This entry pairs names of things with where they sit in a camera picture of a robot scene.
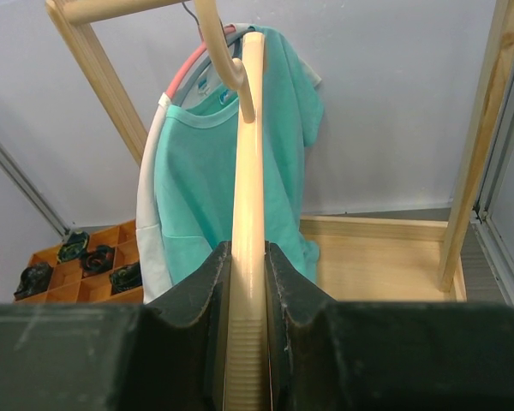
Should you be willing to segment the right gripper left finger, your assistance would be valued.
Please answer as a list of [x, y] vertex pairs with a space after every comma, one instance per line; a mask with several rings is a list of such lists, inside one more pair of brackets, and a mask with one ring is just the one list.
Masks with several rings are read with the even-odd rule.
[[220, 410], [230, 249], [146, 305], [0, 304], [0, 410]]

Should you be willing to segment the beige wooden hanger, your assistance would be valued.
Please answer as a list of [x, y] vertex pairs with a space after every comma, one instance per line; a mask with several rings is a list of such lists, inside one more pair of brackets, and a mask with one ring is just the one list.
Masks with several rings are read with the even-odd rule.
[[239, 98], [232, 221], [230, 303], [224, 409], [270, 407], [265, 286], [263, 75], [265, 36], [242, 39], [242, 57], [227, 50], [214, 1], [194, 4], [212, 64]]

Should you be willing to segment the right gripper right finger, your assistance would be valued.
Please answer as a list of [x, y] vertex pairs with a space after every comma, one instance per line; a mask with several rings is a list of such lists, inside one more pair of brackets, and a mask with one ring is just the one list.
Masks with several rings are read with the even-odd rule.
[[275, 410], [514, 410], [514, 308], [336, 301], [266, 245]]

